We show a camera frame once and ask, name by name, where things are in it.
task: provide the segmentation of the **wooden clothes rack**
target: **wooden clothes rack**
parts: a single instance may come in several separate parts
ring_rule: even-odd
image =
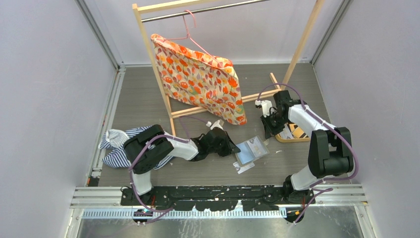
[[[205,108],[202,108],[202,107],[194,107],[194,108],[175,111],[175,112],[172,111],[171,106],[170,106],[170,102],[169,102],[169,97],[165,94],[165,92],[163,90],[162,81],[159,77],[158,68],[156,67],[155,57],[154,57],[154,53],[153,53],[154,50],[153,50],[153,48],[150,44],[150,37],[147,34],[143,23],[144,22],[149,22],[149,21],[167,19],[167,18],[171,18],[171,17],[183,16],[183,15],[186,15],[188,13],[187,12],[181,12],[181,13],[176,13],[176,14],[171,14],[171,15],[166,15],[166,16],[161,16],[161,17],[148,18],[148,19],[142,19],[142,14],[150,13],[150,12],[163,11],[163,10],[177,8],[177,7],[187,7],[187,6],[191,6],[191,5],[195,5],[195,4],[201,4],[201,3],[212,2],[212,1],[217,1],[217,0],[178,0],[178,1],[171,1],[171,2],[166,2],[166,3],[155,4],[155,5],[143,6],[143,7],[137,7],[137,4],[133,4],[134,15],[136,16],[137,23],[139,24],[140,32],[142,33],[143,41],[144,41],[147,53],[148,53],[149,58],[150,58],[150,62],[152,63],[153,72],[155,73],[156,81],[157,81],[157,84],[159,86],[160,93],[162,95],[163,101],[165,103],[166,110],[167,110],[168,115],[169,115],[169,120],[170,120],[171,130],[172,130],[173,135],[175,135],[175,126],[173,124],[173,120],[175,118],[179,118],[181,116],[186,116],[186,115],[192,115],[192,114],[196,114],[196,113],[201,113],[201,112],[206,112],[207,110]],[[233,3],[233,4],[229,4],[229,5],[224,5],[224,6],[210,7],[210,8],[206,8],[206,9],[194,10],[192,12],[193,13],[198,13],[198,12],[204,12],[204,11],[211,11],[211,10],[223,9],[223,8],[227,8],[227,7],[234,7],[234,6],[239,6],[239,5],[257,3],[257,2],[262,2],[262,1],[267,1],[267,0],[249,0],[249,1],[245,1],[245,2]],[[300,38],[300,41],[299,41],[299,44],[298,44],[298,46],[295,50],[295,53],[293,54],[292,61],[290,62],[289,67],[287,68],[286,75],[284,76],[282,83],[288,83],[289,82],[290,76],[292,75],[292,72],[293,72],[293,70],[296,66],[296,63],[298,62],[298,59],[299,59],[299,57],[302,53],[303,48],[305,47],[306,41],[309,37],[309,34],[311,33],[311,30],[314,26],[316,18],[319,15],[319,12],[321,10],[322,5],[324,4],[324,1],[325,0],[316,0],[314,8],[312,9],[311,15],[309,16],[306,27],[303,31],[303,34],[302,34],[301,38]],[[273,83],[277,83],[277,80],[274,77],[273,73],[270,73],[270,78],[271,78]],[[263,92],[261,94],[261,98],[272,97],[276,92],[278,92],[280,90],[284,90],[285,86],[280,87],[279,85],[276,85],[275,88],[276,89],[274,89],[274,90]],[[242,101],[244,103],[255,101],[258,97],[258,94],[259,93],[248,95],[248,96],[243,96]]]

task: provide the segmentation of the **gray floor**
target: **gray floor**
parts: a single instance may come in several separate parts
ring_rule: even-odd
[[[259,92],[271,83],[269,74],[273,72],[277,81],[282,81],[288,64],[252,64],[237,65],[235,70],[240,79],[242,96]],[[298,64],[290,79],[313,111],[329,121],[325,105],[310,64]],[[172,100],[172,110],[182,110],[189,105]],[[259,135],[264,137],[260,120],[261,110],[256,109],[254,102],[245,103],[248,119],[246,125],[224,124],[234,143]],[[218,117],[209,112],[194,116],[215,121]],[[183,119],[192,137],[206,133],[208,127],[193,119]],[[138,126],[160,124],[170,131],[170,124],[158,85],[151,67],[127,68],[121,95],[118,101],[112,128],[127,130]],[[176,135],[186,137],[179,119],[175,119]],[[236,185],[236,184],[282,184],[284,179],[307,164],[309,142],[280,143],[270,139],[267,146],[270,154],[255,161],[255,167],[237,174],[232,164],[235,157],[220,158],[209,155],[199,162],[188,162],[175,158],[160,170],[152,172],[153,185]],[[129,184],[127,169],[112,169],[104,165],[99,186],[123,186]]]

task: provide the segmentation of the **pink hanger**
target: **pink hanger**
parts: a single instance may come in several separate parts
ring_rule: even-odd
[[[186,12],[188,12],[189,14],[191,14],[193,16],[193,20],[194,20],[194,28],[197,27],[197,23],[196,23],[196,18],[194,16],[194,14],[192,12],[190,12],[189,10],[185,10]],[[222,67],[223,64],[219,61],[216,60],[215,57],[213,57],[210,53],[208,53],[205,49],[203,49],[203,47],[201,47],[199,44],[197,44],[197,42],[195,42],[193,40],[193,38],[191,38],[190,35],[190,31],[188,30],[188,26],[187,26],[187,22],[185,21],[185,16],[182,16],[182,19],[184,19],[184,24],[185,24],[185,29],[187,30],[187,36],[183,37],[183,38],[172,38],[172,39],[166,39],[168,41],[174,41],[174,40],[184,40],[184,39],[190,39],[194,44],[196,44],[201,50],[203,50],[207,55],[209,55],[215,62],[217,62],[217,66],[218,67]]]

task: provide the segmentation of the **plastic package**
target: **plastic package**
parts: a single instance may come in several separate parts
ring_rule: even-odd
[[[241,152],[235,154],[240,166],[249,164],[270,153],[259,136],[255,136],[236,146],[241,149]]]

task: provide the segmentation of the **floral fabric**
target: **floral fabric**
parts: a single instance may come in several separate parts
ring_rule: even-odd
[[[193,51],[153,34],[157,68],[166,95],[200,106],[231,124],[247,122],[238,76],[230,60]]]

